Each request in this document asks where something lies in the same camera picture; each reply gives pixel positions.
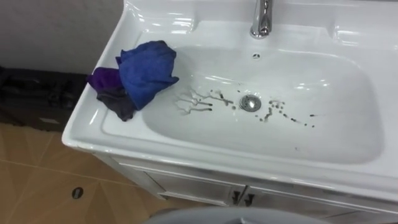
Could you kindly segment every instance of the dark gray cloth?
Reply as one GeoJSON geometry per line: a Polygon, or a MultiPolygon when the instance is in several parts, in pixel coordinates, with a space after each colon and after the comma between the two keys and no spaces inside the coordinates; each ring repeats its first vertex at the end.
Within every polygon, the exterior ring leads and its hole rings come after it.
{"type": "Polygon", "coordinates": [[[115,112],[122,121],[132,118],[136,107],[123,87],[107,88],[97,92],[97,100],[115,112]]]}

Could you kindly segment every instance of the cabinet door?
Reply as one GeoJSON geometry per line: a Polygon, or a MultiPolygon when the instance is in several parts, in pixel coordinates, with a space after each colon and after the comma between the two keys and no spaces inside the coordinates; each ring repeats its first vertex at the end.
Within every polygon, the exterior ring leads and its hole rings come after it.
{"type": "Polygon", "coordinates": [[[245,185],[159,172],[145,173],[164,189],[162,195],[215,205],[237,205],[245,185]]]}
{"type": "Polygon", "coordinates": [[[317,202],[308,197],[254,188],[245,191],[239,206],[271,208],[314,218],[326,218],[356,212],[352,208],[317,202]]]}

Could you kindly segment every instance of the floor tile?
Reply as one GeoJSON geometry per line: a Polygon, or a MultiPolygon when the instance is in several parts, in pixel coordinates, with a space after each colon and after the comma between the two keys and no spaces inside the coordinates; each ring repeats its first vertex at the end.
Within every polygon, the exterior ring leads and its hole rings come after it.
{"type": "Polygon", "coordinates": [[[30,127],[24,128],[24,132],[30,149],[30,154],[32,156],[32,161],[34,165],[38,165],[55,133],[39,131],[30,127]]]}
{"type": "Polygon", "coordinates": [[[87,213],[86,223],[138,224],[148,217],[135,187],[101,182],[87,213]]]}
{"type": "Polygon", "coordinates": [[[34,168],[0,161],[0,223],[5,223],[34,168]]]}
{"type": "Polygon", "coordinates": [[[135,185],[95,156],[63,145],[61,136],[54,134],[39,167],[135,185]]]}
{"type": "Polygon", "coordinates": [[[92,178],[35,168],[9,224],[83,223],[98,181],[92,178]],[[72,197],[83,188],[79,199],[72,197]]]}
{"type": "Polygon", "coordinates": [[[53,133],[0,124],[0,159],[36,166],[53,133]]]}

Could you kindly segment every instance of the blue towel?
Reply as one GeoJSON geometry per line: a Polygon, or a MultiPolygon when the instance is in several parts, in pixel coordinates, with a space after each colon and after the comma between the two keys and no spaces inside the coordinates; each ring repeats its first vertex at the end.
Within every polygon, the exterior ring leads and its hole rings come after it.
{"type": "Polygon", "coordinates": [[[137,110],[143,109],[156,93],[178,82],[178,77],[172,77],[176,54],[159,40],[122,50],[116,58],[122,84],[137,110]]]}

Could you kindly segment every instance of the black object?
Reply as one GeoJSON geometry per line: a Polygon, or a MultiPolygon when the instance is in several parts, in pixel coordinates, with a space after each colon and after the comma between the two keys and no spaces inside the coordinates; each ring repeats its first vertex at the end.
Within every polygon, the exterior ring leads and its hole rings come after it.
{"type": "Polygon", "coordinates": [[[239,196],[240,195],[241,195],[240,192],[234,191],[234,195],[232,196],[232,204],[233,205],[237,205],[238,204],[238,200],[239,200],[239,196]]]}
{"type": "Polygon", "coordinates": [[[86,77],[5,69],[0,74],[0,122],[62,132],[86,85],[86,77]]]}
{"type": "Polygon", "coordinates": [[[253,203],[253,198],[254,194],[248,194],[248,199],[244,201],[247,207],[250,207],[250,205],[253,203]]]}
{"type": "Polygon", "coordinates": [[[98,91],[97,100],[117,114],[122,121],[132,118],[136,107],[123,87],[98,91]]]}
{"type": "Polygon", "coordinates": [[[84,190],[81,187],[77,187],[72,190],[72,198],[73,199],[79,199],[81,196],[83,196],[84,190]]]}

